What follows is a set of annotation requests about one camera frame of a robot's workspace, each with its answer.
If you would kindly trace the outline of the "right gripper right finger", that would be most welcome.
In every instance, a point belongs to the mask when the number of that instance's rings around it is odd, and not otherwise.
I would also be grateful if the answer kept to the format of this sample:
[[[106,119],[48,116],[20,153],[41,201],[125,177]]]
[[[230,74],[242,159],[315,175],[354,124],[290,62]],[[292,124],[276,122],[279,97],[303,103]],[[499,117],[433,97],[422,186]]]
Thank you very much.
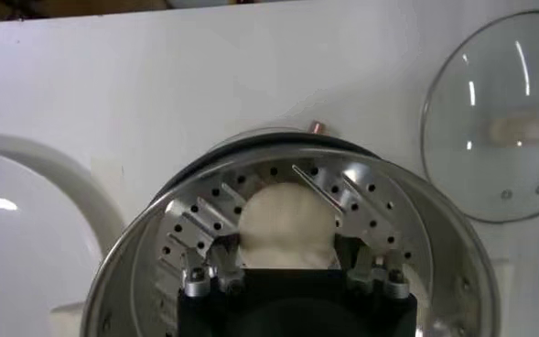
[[[380,287],[388,299],[407,299],[411,295],[403,256],[398,250],[376,255],[360,238],[337,234],[336,255],[352,288],[371,294],[375,287]]]

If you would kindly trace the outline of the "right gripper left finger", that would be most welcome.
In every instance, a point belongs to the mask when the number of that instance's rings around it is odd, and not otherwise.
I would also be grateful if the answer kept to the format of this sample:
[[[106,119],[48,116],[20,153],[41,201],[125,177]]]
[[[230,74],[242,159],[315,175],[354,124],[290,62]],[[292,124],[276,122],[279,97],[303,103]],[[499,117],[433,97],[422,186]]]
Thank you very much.
[[[237,263],[239,234],[215,238],[205,256],[196,247],[181,255],[181,291],[188,298],[204,298],[214,289],[224,294],[238,294],[244,287],[244,271]]]

